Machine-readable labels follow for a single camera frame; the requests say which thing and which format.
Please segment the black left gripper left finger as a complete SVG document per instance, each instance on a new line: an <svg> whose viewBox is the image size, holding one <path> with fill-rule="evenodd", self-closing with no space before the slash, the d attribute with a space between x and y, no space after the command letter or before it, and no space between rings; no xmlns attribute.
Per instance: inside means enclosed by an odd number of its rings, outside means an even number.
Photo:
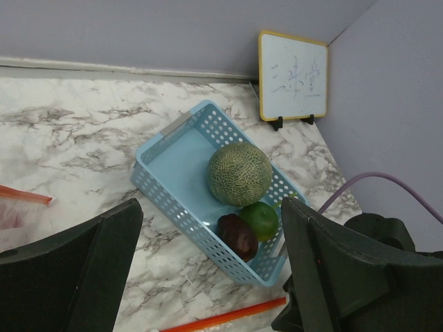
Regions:
<svg viewBox="0 0 443 332"><path fill-rule="evenodd" d="M137 199L1 253L2 331L112 331L141 232Z"/></svg>

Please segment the clear zip bag orange zipper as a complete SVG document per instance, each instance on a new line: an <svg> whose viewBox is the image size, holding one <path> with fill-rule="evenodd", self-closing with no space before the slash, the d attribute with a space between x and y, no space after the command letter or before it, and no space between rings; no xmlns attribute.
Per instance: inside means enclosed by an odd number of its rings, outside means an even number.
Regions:
<svg viewBox="0 0 443 332"><path fill-rule="evenodd" d="M1 251L30 243L53 198L1 186Z"/></svg>

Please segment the yellow green citrus fruit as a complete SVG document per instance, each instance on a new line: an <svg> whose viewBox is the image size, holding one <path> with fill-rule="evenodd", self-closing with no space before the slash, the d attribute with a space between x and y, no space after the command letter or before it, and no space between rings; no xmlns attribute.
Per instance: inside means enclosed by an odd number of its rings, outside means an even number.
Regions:
<svg viewBox="0 0 443 332"><path fill-rule="evenodd" d="M239 217L252 229L259 242L268 241L277 234L279 228L279 214L282 200L269 205L258 201L252 205L243 207L239 211Z"/></svg>

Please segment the dark red apple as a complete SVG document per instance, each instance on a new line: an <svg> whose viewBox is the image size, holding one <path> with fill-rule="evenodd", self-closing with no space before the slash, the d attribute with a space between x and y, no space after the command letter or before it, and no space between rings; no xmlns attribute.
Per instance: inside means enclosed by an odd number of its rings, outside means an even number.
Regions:
<svg viewBox="0 0 443 332"><path fill-rule="evenodd" d="M236 214L221 216L216 234L243 261L248 262L256 256L257 237L250 225Z"/></svg>

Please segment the green netted melon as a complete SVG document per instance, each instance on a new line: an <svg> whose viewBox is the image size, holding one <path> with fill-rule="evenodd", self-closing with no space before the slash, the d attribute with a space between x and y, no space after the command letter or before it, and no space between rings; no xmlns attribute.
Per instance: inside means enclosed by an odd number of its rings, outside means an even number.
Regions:
<svg viewBox="0 0 443 332"><path fill-rule="evenodd" d="M242 208L258 202L271 186L272 178L267 155L248 142L226 145L208 162L208 188L225 205Z"/></svg>

